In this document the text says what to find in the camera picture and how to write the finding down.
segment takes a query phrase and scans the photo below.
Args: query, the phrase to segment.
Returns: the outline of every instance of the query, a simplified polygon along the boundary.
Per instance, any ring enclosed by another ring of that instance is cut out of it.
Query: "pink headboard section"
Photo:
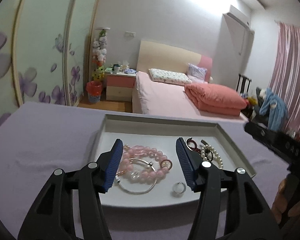
[[[201,55],[201,60],[200,60],[200,62],[197,66],[206,68],[208,70],[207,74],[204,78],[204,81],[209,82],[209,79],[210,79],[210,76],[211,76],[212,58]]]

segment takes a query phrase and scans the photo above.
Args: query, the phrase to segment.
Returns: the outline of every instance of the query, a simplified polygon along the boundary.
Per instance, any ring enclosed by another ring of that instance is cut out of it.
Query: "purple tablecloth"
[[[134,115],[28,102],[0,127],[0,219],[15,238],[52,172],[57,168],[74,171],[87,164],[96,132],[107,113]],[[272,204],[279,182],[287,175],[287,164],[246,134],[242,124],[219,124],[256,170],[253,180]],[[196,203],[142,212],[104,208],[114,240],[187,239],[195,211]],[[78,212],[74,215],[76,234],[82,238]],[[222,212],[220,225],[224,219]]]

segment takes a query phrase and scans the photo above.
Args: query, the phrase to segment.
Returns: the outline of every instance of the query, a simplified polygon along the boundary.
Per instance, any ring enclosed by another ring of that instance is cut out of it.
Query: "hanging plush toy column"
[[[104,64],[107,54],[107,31],[110,28],[98,28],[99,36],[94,39],[92,45],[92,80],[102,82],[105,76]]]

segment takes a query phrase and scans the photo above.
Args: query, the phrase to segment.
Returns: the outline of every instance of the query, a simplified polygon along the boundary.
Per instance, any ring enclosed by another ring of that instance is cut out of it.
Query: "nightstand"
[[[132,89],[136,74],[107,74],[107,100],[132,101]]]

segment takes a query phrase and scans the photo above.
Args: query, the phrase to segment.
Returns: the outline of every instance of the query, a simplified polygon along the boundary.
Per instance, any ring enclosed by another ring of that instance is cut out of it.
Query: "wooden floor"
[[[101,95],[100,102],[92,104],[89,102],[88,95],[85,93],[78,107],[132,113],[132,102],[106,101],[104,94]]]

